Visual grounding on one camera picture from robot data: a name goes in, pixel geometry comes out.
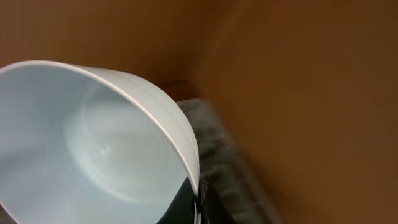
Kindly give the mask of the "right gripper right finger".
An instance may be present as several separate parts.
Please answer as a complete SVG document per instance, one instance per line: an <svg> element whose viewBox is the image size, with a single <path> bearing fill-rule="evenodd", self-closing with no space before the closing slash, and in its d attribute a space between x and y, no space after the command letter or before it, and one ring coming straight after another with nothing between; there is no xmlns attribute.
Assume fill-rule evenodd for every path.
<svg viewBox="0 0 398 224"><path fill-rule="evenodd" d="M200 179L201 224L217 224L216 191L207 177Z"/></svg>

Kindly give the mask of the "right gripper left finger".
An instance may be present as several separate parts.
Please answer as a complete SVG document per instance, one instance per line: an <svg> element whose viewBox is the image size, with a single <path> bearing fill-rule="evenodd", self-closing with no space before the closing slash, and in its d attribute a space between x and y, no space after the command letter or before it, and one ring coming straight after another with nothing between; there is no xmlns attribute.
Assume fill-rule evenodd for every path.
<svg viewBox="0 0 398 224"><path fill-rule="evenodd" d="M195 195L188 177L157 224L194 224Z"/></svg>

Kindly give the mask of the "light blue bowl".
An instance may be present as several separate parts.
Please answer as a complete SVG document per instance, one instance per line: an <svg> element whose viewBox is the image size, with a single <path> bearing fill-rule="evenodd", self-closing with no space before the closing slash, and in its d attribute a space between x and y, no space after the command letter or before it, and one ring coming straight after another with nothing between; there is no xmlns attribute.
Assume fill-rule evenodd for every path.
<svg viewBox="0 0 398 224"><path fill-rule="evenodd" d="M157 223L198 145L176 102L130 73L32 60L1 69L1 206L17 223Z"/></svg>

